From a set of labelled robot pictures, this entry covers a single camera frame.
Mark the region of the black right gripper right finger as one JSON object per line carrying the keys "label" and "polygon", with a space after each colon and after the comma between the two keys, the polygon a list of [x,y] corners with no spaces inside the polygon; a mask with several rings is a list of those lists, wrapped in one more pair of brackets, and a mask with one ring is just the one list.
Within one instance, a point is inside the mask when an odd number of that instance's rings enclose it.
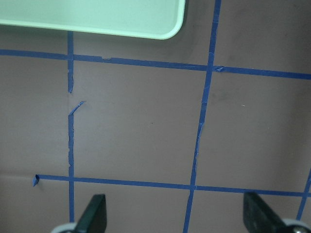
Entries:
{"label": "black right gripper right finger", "polygon": [[255,192],[243,195],[243,223],[249,233],[285,233],[287,226]]}

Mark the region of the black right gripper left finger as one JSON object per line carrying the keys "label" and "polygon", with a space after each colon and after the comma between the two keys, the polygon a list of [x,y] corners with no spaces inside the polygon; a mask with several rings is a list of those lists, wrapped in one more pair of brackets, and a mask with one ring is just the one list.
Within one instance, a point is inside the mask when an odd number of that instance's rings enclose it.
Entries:
{"label": "black right gripper left finger", "polygon": [[105,194],[92,197],[81,218],[77,222],[75,233],[104,233],[107,228]]}

